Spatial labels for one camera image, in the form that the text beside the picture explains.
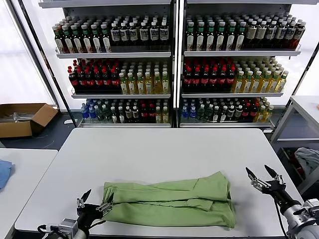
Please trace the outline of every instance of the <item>white table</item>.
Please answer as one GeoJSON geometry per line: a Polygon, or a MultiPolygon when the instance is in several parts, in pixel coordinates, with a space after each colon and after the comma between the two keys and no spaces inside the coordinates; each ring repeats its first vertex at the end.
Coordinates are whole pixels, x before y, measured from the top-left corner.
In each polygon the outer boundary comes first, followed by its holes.
{"type": "MultiPolygon", "coordinates": [[[[318,143],[319,138],[279,138],[291,115],[297,111],[305,120],[310,123],[310,127],[319,130],[319,96],[291,96],[292,104],[288,107],[283,118],[278,124],[271,137],[271,143],[289,142],[291,146],[304,146],[308,143],[318,143]]],[[[298,191],[303,194],[312,184],[319,180],[319,167],[314,170],[298,187],[298,191]]]]}
{"type": "Polygon", "coordinates": [[[156,228],[106,222],[91,229],[99,236],[247,237],[282,236],[274,200],[250,184],[245,167],[271,180],[268,164],[302,201],[285,169],[259,129],[76,128],[60,149],[15,223],[20,231],[76,219],[76,198],[92,189],[88,203],[102,202],[109,182],[142,184],[192,179],[221,171],[231,182],[237,213],[235,229],[156,228]]]}
{"type": "Polygon", "coordinates": [[[29,200],[57,150],[0,148],[0,159],[14,164],[13,174],[0,190],[0,239],[11,238],[15,220],[29,200]]]}

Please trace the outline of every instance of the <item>bottle label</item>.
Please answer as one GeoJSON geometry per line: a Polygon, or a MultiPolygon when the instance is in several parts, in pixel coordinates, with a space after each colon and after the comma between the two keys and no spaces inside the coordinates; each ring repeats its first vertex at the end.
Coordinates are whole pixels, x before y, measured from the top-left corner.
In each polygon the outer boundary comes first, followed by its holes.
{"type": "Polygon", "coordinates": [[[111,37],[113,41],[120,41],[121,35],[119,30],[111,30],[111,37]]]}
{"type": "Polygon", "coordinates": [[[120,116],[120,122],[121,122],[121,123],[125,123],[125,121],[124,121],[124,116],[120,116]]]}
{"type": "Polygon", "coordinates": [[[241,46],[243,44],[243,40],[244,40],[244,35],[239,35],[236,41],[236,47],[235,47],[235,51],[239,51],[241,49],[241,46]]]}
{"type": "Polygon", "coordinates": [[[109,40],[109,38],[104,37],[104,38],[103,38],[103,43],[104,43],[104,46],[105,46],[105,51],[106,51],[106,52],[111,52],[111,45],[110,45],[110,40],[109,40]]]}
{"type": "Polygon", "coordinates": [[[127,93],[128,93],[128,89],[127,89],[127,87],[126,87],[126,84],[121,84],[121,88],[122,88],[122,94],[123,95],[127,95],[127,93]]]}
{"type": "Polygon", "coordinates": [[[256,93],[257,87],[259,86],[259,82],[254,82],[253,87],[251,88],[251,93],[256,93]]]}
{"type": "Polygon", "coordinates": [[[149,31],[147,29],[140,29],[141,40],[148,41],[149,40],[149,31]]]}
{"type": "Polygon", "coordinates": [[[73,49],[73,45],[72,45],[72,41],[69,38],[65,39],[65,43],[68,46],[68,49],[70,51],[70,53],[74,53],[74,49],[73,49]]]}
{"type": "Polygon", "coordinates": [[[207,37],[206,51],[211,51],[213,48],[214,36],[207,37]]]}
{"type": "Polygon", "coordinates": [[[130,40],[137,41],[139,39],[138,31],[136,29],[129,29],[130,40]]]}
{"type": "Polygon", "coordinates": [[[230,51],[232,49],[234,39],[235,39],[235,37],[233,35],[228,36],[226,51],[230,51]]]}
{"type": "Polygon", "coordinates": [[[122,41],[128,41],[129,40],[129,31],[128,29],[120,30],[121,33],[121,40],[122,41]]]}
{"type": "Polygon", "coordinates": [[[139,94],[140,95],[144,94],[144,85],[143,85],[143,83],[138,83],[138,88],[139,88],[139,94]]]}
{"type": "Polygon", "coordinates": [[[187,37],[187,50],[188,51],[191,51],[193,49],[193,41],[194,41],[194,36],[187,37]]]}
{"type": "Polygon", "coordinates": [[[150,29],[151,32],[151,40],[152,41],[157,41],[159,39],[159,29],[150,29]]]}
{"type": "Polygon", "coordinates": [[[97,53],[102,52],[101,44],[100,44],[100,39],[99,39],[99,38],[94,37],[94,38],[93,38],[93,42],[94,42],[94,46],[95,46],[95,50],[96,50],[96,52],[97,52],[97,53]]]}
{"type": "Polygon", "coordinates": [[[243,93],[247,93],[249,91],[250,84],[250,81],[246,82],[243,93]]]}
{"type": "Polygon", "coordinates": [[[218,36],[217,37],[216,51],[220,51],[221,50],[221,46],[223,44],[223,41],[224,41],[224,36],[218,36]]]}
{"type": "Polygon", "coordinates": [[[76,45],[76,49],[78,50],[79,53],[83,53],[83,49],[82,49],[82,45],[81,45],[81,41],[79,38],[75,38],[74,39],[74,43],[76,45]]]}
{"type": "Polygon", "coordinates": [[[63,44],[62,44],[62,41],[60,39],[55,39],[55,43],[60,51],[60,53],[64,53],[64,47],[63,47],[63,44]]]}
{"type": "Polygon", "coordinates": [[[261,28],[261,27],[259,27],[259,28],[257,29],[255,38],[256,38],[256,39],[264,39],[264,36],[265,36],[265,34],[266,34],[266,30],[267,30],[267,28],[261,28]]]}
{"type": "Polygon", "coordinates": [[[85,44],[85,47],[86,47],[86,50],[88,51],[88,53],[92,53],[92,46],[91,46],[91,43],[90,43],[90,39],[89,38],[84,38],[83,39],[84,41],[84,44],[85,44]]]}
{"type": "Polygon", "coordinates": [[[202,46],[203,46],[203,40],[204,40],[204,36],[197,37],[196,51],[201,51],[202,46]]]}
{"type": "Polygon", "coordinates": [[[160,34],[159,36],[161,41],[168,40],[168,29],[160,29],[159,34],[160,34]]]}
{"type": "Polygon", "coordinates": [[[268,86],[269,82],[264,82],[263,86],[261,87],[260,93],[265,93],[266,92],[266,88],[268,86]]]}

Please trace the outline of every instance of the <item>open cardboard box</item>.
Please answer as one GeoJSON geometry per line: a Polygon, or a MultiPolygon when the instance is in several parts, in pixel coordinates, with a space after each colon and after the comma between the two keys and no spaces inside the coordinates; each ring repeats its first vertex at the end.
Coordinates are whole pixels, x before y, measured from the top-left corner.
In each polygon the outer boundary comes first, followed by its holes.
{"type": "Polygon", "coordinates": [[[0,138],[32,136],[34,133],[39,133],[58,113],[58,110],[45,103],[0,105],[0,118],[10,116],[14,112],[35,115],[30,121],[0,123],[0,138]]]}

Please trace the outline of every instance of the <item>beverage bottle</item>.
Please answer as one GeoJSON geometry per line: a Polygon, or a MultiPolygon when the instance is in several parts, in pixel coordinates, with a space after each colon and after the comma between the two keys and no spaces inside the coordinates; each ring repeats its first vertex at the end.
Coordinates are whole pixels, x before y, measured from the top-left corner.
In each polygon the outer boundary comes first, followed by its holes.
{"type": "Polygon", "coordinates": [[[217,40],[216,40],[216,51],[221,51],[223,42],[224,42],[224,29],[225,29],[225,22],[221,21],[219,23],[218,33],[217,33],[217,40]]]}
{"type": "Polygon", "coordinates": [[[201,51],[204,42],[204,25],[205,23],[200,21],[198,23],[198,32],[196,34],[196,51],[201,51]]]}
{"type": "Polygon", "coordinates": [[[245,29],[246,29],[246,22],[242,21],[240,23],[239,31],[235,36],[235,51],[239,51],[242,48],[243,41],[245,38],[245,29]]]}
{"type": "Polygon", "coordinates": [[[224,92],[226,80],[226,67],[223,67],[217,78],[217,91],[224,92]]]}
{"type": "Polygon", "coordinates": [[[220,116],[220,122],[224,122],[226,120],[226,117],[227,117],[227,109],[228,107],[227,106],[223,106],[223,109],[221,111],[221,116],[220,116]]]}
{"type": "Polygon", "coordinates": [[[234,113],[234,116],[235,116],[235,120],[240,120],[241,118],[241,114],[243,113],[243,106],[239,105],[237,108],[236,108],[236,111],[234,113]]]}
{"type": "Polygon", "coordinates": [[[298,44],[299,44],[299,41],[301,39],[301,37],[303,36],[304,32],[305,32],[305,25],[306,25],[306,22],[302,22],[299,26],[297,26],[297,29],[296,29],[296,32],[294,34],[294,37],[293,39],[290,41],[290,46],[289,48],[290,49],[296,49],[298,44]]]}
{"type": "Polygon", "coordinates": [[[235,39],[235,29],[236,29],[236,22],[232,21],[229,24],[228,33],[224,41],[226,51],[231,51],[233,49],[234,39],[235,39]]]}
{"type": "Polygon", "coordinates": [[[206,41],[205,41],[205,46],[206,46],[206,51],[211,51],[214,48],[214,26],[215,23],[213,21],[210,21],[208,23],[208,31],[207,31],[207,36],[206,36],[206,41]]]}
{"type": "Polygon", "coordinates": [[[213,104],[209,104],[207,109],[205,110],[204,119],[205,121],[211,121],[211,116],[213,115],[213,104]]]}
{"type": "Polygon", "coordinates": [[[257,112],[256,116],[254,117],[253,122],[262,122],[265,112],[265,106],[260,106],[259,111],[257,112]]]}
{"type": "Polygon", "coordinates": [[[149,121],[150,123],[156,123],[156,113],[155,113],[155,108],[153,104],[150,104],[149,121]]]}
{"type": "Polygon", "coordinates": [[[205,105],[201,104],[200,108],[197,111],[197,119],[199,121],[202,121],[204,119],[204,115],[205,115],[205,105]]]}
{"type": "Polygon", "coordinates": [[[156,123],[161,123],[161,112],[160,112],[160,107],[156,107],[156,123]]]}

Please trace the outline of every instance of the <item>blue towel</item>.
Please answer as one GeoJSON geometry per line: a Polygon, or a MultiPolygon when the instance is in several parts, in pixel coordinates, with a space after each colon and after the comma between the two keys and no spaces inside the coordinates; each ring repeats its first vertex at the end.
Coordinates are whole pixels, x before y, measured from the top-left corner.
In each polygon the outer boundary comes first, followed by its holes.
{"type": "Polygon", "coordinates": [[[0,189],[4,188],[11,174],[12,163],[0,160],[0,189]]]}

